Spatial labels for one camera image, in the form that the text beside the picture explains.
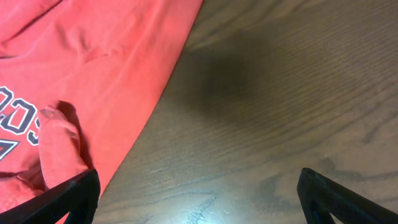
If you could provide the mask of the red soccer t-shirt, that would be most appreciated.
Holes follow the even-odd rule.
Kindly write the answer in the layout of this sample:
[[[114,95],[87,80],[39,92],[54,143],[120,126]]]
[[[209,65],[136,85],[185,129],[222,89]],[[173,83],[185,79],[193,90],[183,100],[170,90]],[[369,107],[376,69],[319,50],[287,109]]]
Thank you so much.
[[[1,2],[1,211],[95,169],[152,114],[200,0]]]

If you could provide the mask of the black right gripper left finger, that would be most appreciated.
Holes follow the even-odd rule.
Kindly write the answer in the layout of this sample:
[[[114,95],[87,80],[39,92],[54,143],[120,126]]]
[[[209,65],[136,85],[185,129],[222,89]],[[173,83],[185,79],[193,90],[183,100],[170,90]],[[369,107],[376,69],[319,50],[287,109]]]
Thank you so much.
[[[98,207],[100,181],[94,169],[86,170],[39,196],[1,214],[1,223],[91,224]]]

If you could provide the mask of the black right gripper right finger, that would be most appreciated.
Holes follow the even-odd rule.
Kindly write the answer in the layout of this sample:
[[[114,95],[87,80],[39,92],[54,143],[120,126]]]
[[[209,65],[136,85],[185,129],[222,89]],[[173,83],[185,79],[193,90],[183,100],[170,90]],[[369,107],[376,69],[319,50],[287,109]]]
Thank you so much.
[[[318,172],[303,168],[297,193],[308,224],[395,224],[397,214],[362,197]]]

